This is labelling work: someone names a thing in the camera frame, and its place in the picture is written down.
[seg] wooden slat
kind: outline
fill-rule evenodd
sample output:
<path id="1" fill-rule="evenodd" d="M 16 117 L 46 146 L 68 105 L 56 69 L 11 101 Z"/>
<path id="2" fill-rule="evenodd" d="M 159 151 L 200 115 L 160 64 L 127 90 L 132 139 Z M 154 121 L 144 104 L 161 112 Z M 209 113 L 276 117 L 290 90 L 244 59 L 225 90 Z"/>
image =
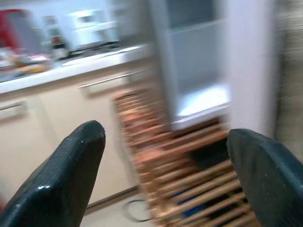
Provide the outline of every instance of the wooden slat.
<path id="1" fill-rule="evenodd" d="M 162 193 L 162 195 L 164 197 L 171 198 L 171 197 L 173 197 L 174 195 L 176 195 L 177 193 L 179 193 L 181 191 L 185 191 L 185 190 L 188 190 L 190 188 L 197 187 L 198 185 L 201 185 L 201 184 L 203 184 L 203 183 L 205 183 L 207 181 L 211 181 L 214 177 L 220 176 L 222 174 L 224 174 L 224 173 L 222 173 L 222 171 L 214 173 L 211 176 L 206 176 L 203 179 L 198 179 L 196 181 L 187 183 L 187 184 L 185 184 L 185 185 L 183 185 L 181 187 L 178 187 L 178 188 L 172 189 L 170 191 L 167 191 L 165 193 Z"/>
<path id="2" fill-rule="evenodd" d="M 193 188 L 192 190 L 184 192 L 184 193 L 180 194 L 179 196 L 174 197 L 173 200 L 176 202 L 179 202 L 179 201 L 186 200 L 188 198 L 192 198 L 193 196 L 196 196 L 198 194 L 211 190 L 214 187 L 219 186 L 225 182 L 231 181 L 231 180 L 235 179 L 236 177 L 237 177 L 236 173 L 234 171 L 232 171 L 223 176 L 217 177 L 217 178 L 213 179 L 212 181 L 209 181 L 203 185 Z"/>
<path id="3" fill-rule="evenodd" d="M 195 221 L 194 223 L 190 223 L 186 225 L 185 227 L 200 227 L 203 226 L 206 222 L 209 221 L 209 218 L 202 218 L 200 220 Z"/>
<path id="4" fill-rule="evenodd" d="M 160 189 L 161 193 L 165 193 L 167 191 L 170 191 L 170 190 L 173 190 L 175 188 L 178 188 L 184 184 L 187 184 L 187 183 L 190 183 L 190 182 L 193 182 L 193 181 L 196 181 L 198 179 L 201 179 L 201 178 L 204 178 L 204 177 L 207 177 L 211 174 L 214 174 L 216 172 L 219 172 L 221 170 L 224 170 L 228 167 L 230 167 L 232 165 L 232 162 L 230 160 L 226 160 L 224 162 L 221 162 L 211 168 L 208 168 L 200 173 L 197 173 L 197 174 L 193 174 L 191 176 L 188 176 L 188 177 L 185 177 L 181 180 L 178 180 L 178 181 L 174 181 L 170 184 L 167 184 L 165 185 L 164 187 L 162 187 Z"/>
<path id="5" fill-rule="evenodd" d="M 127 110 L 131 110 L 131 109 L 142 109 L 142 108 L 148 108 L 148 106 L 143 105 L 142 103 L 134 103 L 134 104 L 129 104 L 129 105 L 125 105 L 123 107 L 119 107 L 119 111 L 127 111 Z"/>
<path id="6" fill-rule="evenodd" d="M 172 135 L 173 134 L 171 132 L 161 133 L 161 134 L 156 135 L 156 136 L 152 136 L 152 137 L 149 137 L 149 138 L 145 138 L 145 139 L 136 141 L 132 144 L 132 147 L 140 148 L 140 147 L 142 147 L 146 144 L 149 144 L 149 143 L 160 143 L 160 142 L 163 142 L 165 140 L 170 139 L 172 137 Z"/>
<path id="7" fill-rule="evenodd" d="M 123 117 L 122 123 L 124 124 L 132 124 L 136 121 L 140 121 L 140 120 L 144 120 L 144 119 L 150 119 L 150 118 L 156 118 L 156 113 L 155 112 L 148 112 L 148 111 L 144 111 L 143 113 L 138 113 L 138 114 L 132 114 L 129 116 L 125 116 Z"/>
<path id="8" fill-rule="evenodd" d="M 203 227 L 214 227 L 214 226 L 218 226 L 219 224 L 222 224 L 226 221 L 229 221 L 230 219 L 232 218 L 235 218 L 241 214 L 244 214 L 246 212 L 248 212 L 250 210 L 250 206 L 248 204 L 245 204 L 245 205 L 242 205 L 240 206 L 239 208 L 236 208 L 236 209 L 233 209 L 232 211 L 226 213 L 226 214 L 223 214 L 221 216 L 219 216 L 218 218 L 208 222 L 208 223 L 205 223 L 203 225 Z"/>
<path id="9" fill-rule="evenodd" d="M 210 215 L 210 214 L 212 214 L 212 213 L 214 213 L 218 210 L 221 210 L 224 207 L 227 207 L 231 204 L 234 204 L 237 201 L 243 200 L 245 197 L 246 196 L 243 192 L 238 193 L 238 194 L 236 194 L 236 195 L 234 195 L 234 196 L 232 196 L 232 197 L 230 197 L 230 198 L 228 198 L 228 199 L 226 199 L 222 202 L 219 202 L 219 203 L 217 203 L 217 204 L 215 204 L 215 205 L 213 205 L 209 208 L 206 208 L 205 210 L 203 210 L 203 211 L 201 211 L 197 214 L 194 214 L 194 215 L 192 215 L 188 218 L 183 219 L 182 221 L 177 223 L 176 226 L 177 227 L 184 226 L 186 223 L 189 223 L 189 222 L 194 221 L 196 219 L 204 218 L 205 216 Z"/>
<path id="10" fill-rule="evenodd" d="M 232 182 L 226 183 L 210 192 L 206 192 L 203 195 L 200 195 L 186 203 L 183 203 L 180 206 L 175 207 L 174 209 L 169 210 L 168 212 L 164 212 L 161 214 L 162 218 L 170 218 L 180 213 L 183 213 L 189 209 L 192 209 L 200 204 L 206 203 L 214 198 L 222 196 L 232 190 L 241 187 L 239 180 L 234 180 Z"/>
<path id="11" fill-rule="evenodd" d="M 142 128 L 148 128 L 148 127 L 154 126 L 154 125 L 158 124 L 159 121 L 160 121 L 159 118 L 146 120 L 146 121 L 140 122 L 138 124 L 126 127 L 125 130 L 127 132 L 133 132 L 133 131 L 136 131 L 136 130 L 139 130 Z"/>
<path id="12" fill-rule="evenodd" d="M 153 150 L 150 149 L 150 150 L 147 150 L 146 152 L 140 153 L 139 156 L 137 157 L 137 161 L 142 164 L 148 164 L 148 163 L 156 162 L 161 159 L 166 159 L 166 158 L 168 159 L 168 158 L 171 158 L 171 157 L 174 157 L 177 155 L 182 155 L 184 153 L 190 152 L 192 150 L 195 150 L 195 149 L 201 148 L 203 146 L 213 144 L 214 142 L 217 142 L 219 140 L 222 140 L 227 137 L 228 132 L 229 132 L 228 130 L 218 131 L 212 135 L 205 136 L 205 137 L 195 140 L 193 142 L 184 144 L 182 146 L 176 147 L 171 150 L 167 150 L 166 152 L 158 153 L 158 155 L 145 155 L 148 152 L 153 152 Z"/>
<path id="13" fill-rule="evenodd" d="M 250 212 L 248 215 L 242 216 L 234 221 L 232 221 L 231 223 L 225 225 L 224 227 L 241 227 L 244 224 L 247 224 L 249 222 L 252 222 L 256 220 L 256 216 L 253 212 Z"/>
<path id="14" fill-rule="evenodd" d="M 176 161 L 172 161 L 172 162 L 157 166 L 153 170 L 154 170 L 155 174 L 158 175 L 158 174 L 163 174 L 168 171 L 172 171 L 176 168 L 180 168 L 180 166 L 184 166 L 188 163 L 190 163 L 188 159 L 181 158 L 181 159 L 177 159 Z"/>
<path id="15" fill-rule="evenodd" d="M 159 183 L 167 183 L 169 181 L 175 180 L 177 177 L 196 172 L 196 170 L 197 168 L 195 168 L 194 166 L 181 168 L 171 171 L 170 173 L 165 174 L 163 176 L 157 177 L 155 180 L 158 181 Z"/>
<path id="16" fill-rule="evenodd" d="M 128 102 L 125 102 L 125 103 L 121 102 L 116 106 L 117 106 L 118 112 L 121 112 L 121 108 L 128 107 L 128 106 L 133 105 L 133 104 L 144 105 L 145 101 L 143 101 L 143 100 L 131 100 L 131 101 L 128 101 Z"/>
<path id="17" fill-rule="evenodd" d="M 194 140 L 198 140 L 198 139 L 200 139 L 200 138 L 202 138 L 206 135 L 209 135 L 211 133 L 214 133 L 216 131 L 219 131 L 222 127 L 223 127 L 223 124 L 216 124 L 216 125 L 210 126 L 208 128 L 193 132 L 191 134 L 179 137 L 179 138 L 174 139 L 172 141 L 168 141 L 164 144 L 161 144 L 159 146 L 159 148 L 160 149 L 165 149 L 165 150 L 173 149 L 173 148 L 182 146 L 184 144 L 187 144 L 189 142 L 192 142 Z"/>
<path id="18" fill-rule="evenodd" d="M 138 138 L 138 137 L 140 137 L 142 135 L 146 135 L 146 134 L 158 134 L 158 133 L 163 133 L 164 131 L 165 131 L 165 126 L 163 124 L 161 124 L 161 125 L 155 125 L 155 126 L 152 126 L 150 128 L 137 131 L 137 132 L 129 135 L 129 137 L 132 137 L 132 138 L 136 139 L 136 138 Z"/>

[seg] floor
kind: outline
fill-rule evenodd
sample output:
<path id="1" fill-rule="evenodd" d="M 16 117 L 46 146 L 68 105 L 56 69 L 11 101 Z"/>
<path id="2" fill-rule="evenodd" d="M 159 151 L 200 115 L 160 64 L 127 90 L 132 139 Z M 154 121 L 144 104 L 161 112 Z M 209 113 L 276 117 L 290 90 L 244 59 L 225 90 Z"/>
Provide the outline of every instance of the floor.
<path id="1" fill-rule="evenodd" d="M 142 199 L 140 195 L 135 195 L 111 206 L 84 216 L 80 227 L 153 227 L 148 222 L 133 222 L 126 218 L 123 213 L 123 205 L 129 201 Z M 149 217 L 145 202 L 136 202 L 129 205 L 128 210 L 137 219 L 147 219 Z"/>

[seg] beige cabinet door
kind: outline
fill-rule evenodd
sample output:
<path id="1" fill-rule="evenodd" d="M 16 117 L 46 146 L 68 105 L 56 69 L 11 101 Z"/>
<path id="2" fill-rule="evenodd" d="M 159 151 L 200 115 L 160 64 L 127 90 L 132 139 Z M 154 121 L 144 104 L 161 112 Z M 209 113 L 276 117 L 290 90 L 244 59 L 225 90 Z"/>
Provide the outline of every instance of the beige cabinet door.
<path id="1" fill-rule="evenodd" d="M 127 90 L 127 78 L 119 78 L 125 73 L 129 72 L 110 70 L 89 76 L 89 80 L 83 77 L 56 83 L 39 93 L 59 140 L 86 121 L 97 120 L 105 128 L 106 147 L 90 204 L 135 186 L 112 104 L 113 95 Z"/>
<path id="2" fill-rule="evenodd" d="M 5 202 L 55 149 L 55 138 L 32 96 L 0 99 L 0 197 Z"/>

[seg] kitchen counter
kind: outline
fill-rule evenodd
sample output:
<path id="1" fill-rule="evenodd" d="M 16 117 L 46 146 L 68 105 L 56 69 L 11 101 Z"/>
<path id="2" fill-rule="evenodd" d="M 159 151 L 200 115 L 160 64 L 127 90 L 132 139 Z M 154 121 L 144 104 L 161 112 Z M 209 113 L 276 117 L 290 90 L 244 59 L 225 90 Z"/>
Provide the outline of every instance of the kitchen counter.
<path id="1" fill-rule="evenodd" d="M 80 75 L 86 72 L 104 69 L 119 64 L 146 58 L 150 55 L 147 44 L 136 45 L 121 49 L 112 54 L 106 53 L 104 57 L 84 61 L 78 64 L 56 67 L 46 72 L 33 74 L 0 83 L 0 94 L 12 92 L 28 87 L 49 83 L 52 81 Z"/>

